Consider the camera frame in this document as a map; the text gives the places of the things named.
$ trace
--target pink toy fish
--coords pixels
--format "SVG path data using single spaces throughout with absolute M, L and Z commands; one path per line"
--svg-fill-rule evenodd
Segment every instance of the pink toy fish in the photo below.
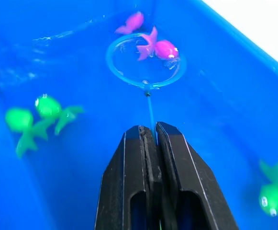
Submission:
M 123 35 L 131 34 L 134 30 L 139 29 L 143 22 L 144 16 L 141 12 L 138 11 L 126 20 L 126 25 L 122 25 L 117 28 L 115 33 Z
M 145 46 L 137 46 L 140 53 L 138 61 L 146 59 L 155 52 L 156 56 L 163 60 L 170 60 L 179 56 L 178 49 L 169 41 L 161 40 L 157 42 L 157 29 L 153 27 L 150 35 L 143 34 L 142 37 L 147 41 Z

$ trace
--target fish eye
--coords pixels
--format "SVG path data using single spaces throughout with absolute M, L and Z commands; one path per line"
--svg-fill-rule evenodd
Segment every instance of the fish eye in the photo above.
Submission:
M 267 198 L 265 196 L 263 196 L 261 198 L 261 204 L 262 204 L 263 207 L 267 207 L 268 206 Z
M 270 212 L 270 214 L 271 214 L 272 217 L 277 216 L 277 211 L 276 211 L 276 209 L 271 208 L 269 212 Z

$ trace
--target blue plastic tub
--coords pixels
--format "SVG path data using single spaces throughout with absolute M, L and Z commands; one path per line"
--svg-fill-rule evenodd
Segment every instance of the blue plastic tub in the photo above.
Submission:
M 178 81 L 153 91 L 153 119 L 178 127 L 212 168 L 240 229 L 278 229 L 258 200 L 268 183 L 259 160 L 278 162 L 275 60 L 198 0 L 0 0 L 0 230 L 93 229 L 122 133 L 150 126 L 142 89 L 106 62 L 113 32 L 138 10 L 141 32 L 157 26 L 187 60 Z M 86 113 L 19 159 L 5 113 L 23 107 L 38 120 L 44 93 Z

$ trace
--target blue ring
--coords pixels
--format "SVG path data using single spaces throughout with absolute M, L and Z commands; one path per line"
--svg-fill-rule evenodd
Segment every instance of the blue ring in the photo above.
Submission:
M 137 86 L 137 87 L 139 87 L 141 89 L 144 89 L 144 90 L 153 90 L 155 88 L 160 88 L 162 86 L 166 86 L 166 85 L 172 84 L 172 83 L 176 82 L 177 80 L 179 80 L 182 77 L 182 75 L 186 72 L 186 69 L 187 69 L 186 59 L 181 54 L 179 55 L 179 58 L 180 58 L 179 68 L 177 70 L 175 70 L 174 74 L 169 79 L 164 80 L 162 82 L 144 84 L 143 82 L 137 82 L 137 81 L 134 81 L 134 80 L 131 80 L 129 78 L 124 77 L 116 69 L 116 67 L 114 66 L 113 61 L 112 61 L 112 55 L 113 55 L 116 47 L 120 43 L 122 43 L 122 42 L 124 42 L 124 41 L 126 41 L 126 40 L 128 40 L 130 38 L 133 38 L 133 37 L 136 37 L 136 36 L 141 36 L 141 35 L 143 35 L 143 34 L 139 33 L 139 34 L 125 35 L 125 36 L 122 36 L 122 37 L 116 39 L 114 42 L 112 42 L 110 44 L 110 46 L 107 49 L 107 53 L 106 53 L 106 61 L 107 61 L 107 64 L 109 66 L 109 69 L 112 71 L 112 73 L 114 73 L 114 75 L 117 76 L 122 81 L 124 81 L 124 82 L 126 82 L 128 84 Z

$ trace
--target white background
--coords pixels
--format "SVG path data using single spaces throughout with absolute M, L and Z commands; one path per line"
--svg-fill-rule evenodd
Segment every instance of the white background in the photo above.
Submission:
M 278 0 L 203 0 L 278 61 Z

